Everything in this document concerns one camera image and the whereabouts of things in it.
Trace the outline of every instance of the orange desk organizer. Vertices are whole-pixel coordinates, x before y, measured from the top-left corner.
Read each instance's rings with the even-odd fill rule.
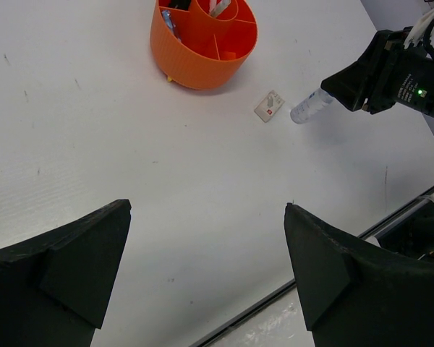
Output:
[[[159,68],[180,85],[196,90],[220,87],[251,54],[258,27],[245,0],[232,0],[217,18],[209,0],[192,0],[188,11],[170,9],[170,0],[157,0],[150,44]],[[180,42],[167,27],[161,11],[169,10]]]

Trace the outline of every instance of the wall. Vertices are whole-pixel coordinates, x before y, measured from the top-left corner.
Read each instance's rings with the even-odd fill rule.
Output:
[[[430,9],[423,0],[362,0],[362,3],[378,30],[411,26]],[[426,121],[434,134],[434,119],[426,117]]]

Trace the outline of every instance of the transparent tube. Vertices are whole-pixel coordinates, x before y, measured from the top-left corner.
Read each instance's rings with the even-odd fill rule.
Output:
[[[291,110],[291,119],[297,124],[307,123],[313,115],[330,105],[333,100],[331,95],[323,89],[318,88],[307,99]]]

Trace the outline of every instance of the scratch mark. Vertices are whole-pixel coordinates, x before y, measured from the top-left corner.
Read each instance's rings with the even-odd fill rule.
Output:
[[[386,212],[388,212],[388,166],[386,166],[386,173],[384,174],[384,204]]]
[[[3,57],[4,57],[5,61],[7,62],[8,66],[10,67],[12,65],[12,63],[9,62],[7,55],[4,54]]]

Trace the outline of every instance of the clear plastic bottle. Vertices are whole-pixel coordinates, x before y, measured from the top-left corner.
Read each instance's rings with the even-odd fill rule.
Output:
[[[323,89],[318,88],[307,99],[291,110],[291,119],[297,124],[307,123],[314,114],[330,105],[333,100],[331,95]]]

